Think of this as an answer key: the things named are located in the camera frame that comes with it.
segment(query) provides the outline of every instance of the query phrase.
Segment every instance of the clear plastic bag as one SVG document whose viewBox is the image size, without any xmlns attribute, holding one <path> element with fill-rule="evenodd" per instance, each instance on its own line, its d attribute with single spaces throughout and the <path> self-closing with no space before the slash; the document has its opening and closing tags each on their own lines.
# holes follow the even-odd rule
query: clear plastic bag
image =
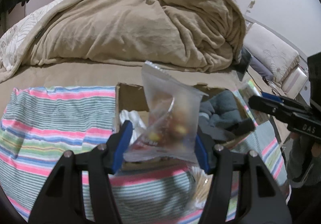
<svg viewBox="0 0 321 224">
<path fill-rule="evenodd" d="M 208 192 L 211 188 L 213 175 L 207 175 L 198 166 L 191 166 L 189 169 L 196 184 L 194 196 L 190 201 L 190 207 L 192 209 L 202 210 L 205 206 Z"/>
<path fill-rule="evenodd" d="M 203 92 L 172 78 L 147 61 L 142 68 L 149 108 L 146 131 L 124 153 L 129 162 L 173 157 L 197 163 L 194 154 Z"/>
</svg>

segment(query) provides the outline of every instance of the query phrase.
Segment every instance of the striped towel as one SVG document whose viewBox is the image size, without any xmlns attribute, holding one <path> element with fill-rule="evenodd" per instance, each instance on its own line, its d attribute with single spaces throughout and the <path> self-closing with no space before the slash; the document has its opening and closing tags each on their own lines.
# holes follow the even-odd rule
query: striped towel
<svg viewBox="0 0 321 224">
<path fill-rule="evenodd" d="M 238 91 L 234 94 L 243 101 Z M 0 123 L 0 183 L 26 220 L 63 151 L 86 152 L 106 142 L 112 133 L 114 116 L 114 87 L 13 90 Z M 282 185 L 286 173 L 276 147 L 273 128 L 267 122 L 234 150 L 257 150 Z M 235 172 L 227 220 L 235 218 L 238 177 Z M 83 173 L 82 181 L 86 216 L 93 220 L 88 173 Z M 187 206 L 195 181 L 185 165 L 120 171 L 110 176 L 110 182 L 124 223 L 197 223 L 202 214 Z"/>
</svg>

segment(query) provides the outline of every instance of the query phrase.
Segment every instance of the gray towel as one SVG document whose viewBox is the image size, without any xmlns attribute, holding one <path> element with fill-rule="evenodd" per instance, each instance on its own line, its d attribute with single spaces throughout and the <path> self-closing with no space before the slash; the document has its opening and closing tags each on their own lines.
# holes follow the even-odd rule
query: gray towel
<svg viewBox="0 0 321 224">
<path fill-rule="evenodd" d="M 226 129 L 241 121 L 234 94 L 229 90 L 222 91 L 200 104 L 198 125 L 203 133 L 210 135 L 218 142 L 235 139 L 235 134 Z"/>
<path fill-rule="evenodd" d="M 242 121 L 234 94 L 225 90 L 200 105 L 200 116 L 208 119 L 208 125 L 227 129 Z"/>
</svg>

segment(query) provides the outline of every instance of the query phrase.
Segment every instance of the white pillow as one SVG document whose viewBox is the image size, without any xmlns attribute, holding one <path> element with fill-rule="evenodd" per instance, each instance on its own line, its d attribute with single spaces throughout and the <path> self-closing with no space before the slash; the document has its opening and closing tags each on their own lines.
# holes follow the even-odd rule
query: white pillow
<svg viewBox="0 0 321 224">
<path fill-rule="evenodd" d="M 283 81 L 281 88 L 287 97 L 294 99 L 307 80 L 308 76 L 299 66 L 296 66 Z"/>
<path fill-rule="evenodd" d="M 278 87 L 299 63 L 299 53 L 263 26 L 254 23 L 244 38 L 245 48 L 273 74 Z"/>
</svg>

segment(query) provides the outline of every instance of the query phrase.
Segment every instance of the beige blanket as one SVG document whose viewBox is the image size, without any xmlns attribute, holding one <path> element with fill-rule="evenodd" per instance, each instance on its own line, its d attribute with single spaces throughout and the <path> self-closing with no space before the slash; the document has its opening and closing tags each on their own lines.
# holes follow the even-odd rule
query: beige blanket
<svg viewBox="0 0 321 224">
<path fill-rule="evenodd" d="M 11 71 L 70 58 L 214 72 L 239 62 L 245 21 L 235 0 L 64 0 L 17 50 Z"/>
</svg>

